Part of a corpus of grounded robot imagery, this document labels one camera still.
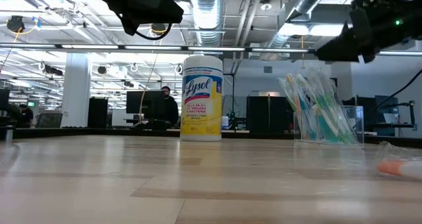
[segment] white column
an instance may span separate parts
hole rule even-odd
[[[331,65],[331,74],[337,78],[337,94],[340,101],[353,97],[351,63],[335,62]]]
[[[61,126],[88,125],[92,66],[87,53],[68,53]]]

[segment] orange object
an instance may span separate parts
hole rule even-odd
[[[382,161],[378,164],[378,170],[389,175],[403,176],[401,168],[404,164],[403,161]]]

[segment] man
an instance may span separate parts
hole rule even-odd
[[[177,103],[173,97],[170,96],[170,87],[163,86],[161,90],[164,92],[164,105],[166,110],[166,125],[173,126],[177,123],[179,119],[179,109],[177,108]]]
[[[32,119],[34,114],[27,105],[19,105],[20,115],[22,116],[22,123],[19,125],[20,128],[30,128],[32,126]]]

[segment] lysol wipes container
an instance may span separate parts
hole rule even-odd
[[[180,138],[186,141],[222,139],[223,63],[213,56],[192,56],[183,67]]]

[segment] black cabinet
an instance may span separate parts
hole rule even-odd
[[[284,133],[292,123],[293,112],[286,98],[247,98],[247,128],[250,132]]]
[[[107,128],[108,99],[90,98],[88,128]]]

